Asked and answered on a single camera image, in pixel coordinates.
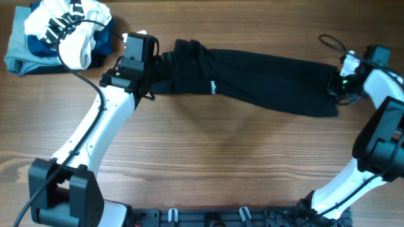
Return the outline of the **black polo shirt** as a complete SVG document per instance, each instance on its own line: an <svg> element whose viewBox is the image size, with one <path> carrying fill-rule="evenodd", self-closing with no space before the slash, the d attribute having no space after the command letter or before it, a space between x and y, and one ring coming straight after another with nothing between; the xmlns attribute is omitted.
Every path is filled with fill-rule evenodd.
<svg viewBox="0 0 404 227"><path fill-rule="evenodd" d="M208 49L196 40L176 40L162 55L160 95L222 94L259 107L308 117L336 117L327 93L337 68L318 62L240 50Z"/></svg>

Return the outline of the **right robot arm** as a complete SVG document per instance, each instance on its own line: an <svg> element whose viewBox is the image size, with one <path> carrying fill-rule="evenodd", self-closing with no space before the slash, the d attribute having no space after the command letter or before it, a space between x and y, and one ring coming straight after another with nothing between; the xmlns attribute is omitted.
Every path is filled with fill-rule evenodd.
<svg viewBox="0 0 404 227"><path fill-rule="evenodd" d="M367 46L362 57L345 53L341 78L353 76L376 111L356 138L348 165L296 205L294 226L333 226L370 190L403 177L403 78L387 66L390 55L382 45Z"/></svg>

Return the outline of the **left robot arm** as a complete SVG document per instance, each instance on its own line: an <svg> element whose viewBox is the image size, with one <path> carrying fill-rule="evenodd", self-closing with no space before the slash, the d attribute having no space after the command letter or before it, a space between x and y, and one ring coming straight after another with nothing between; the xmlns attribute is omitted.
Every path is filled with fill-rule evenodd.
<svg viewBox="0 0 404 227"><path fill-rule="evenodd" d="M97 174L104 155L141 99L154 100L160 80L158 39L145 31L124 36L125 54L100 78L94 103L69 140L28 171L32 221L46 226L129 226L132 208L104 199Z"/></svg>

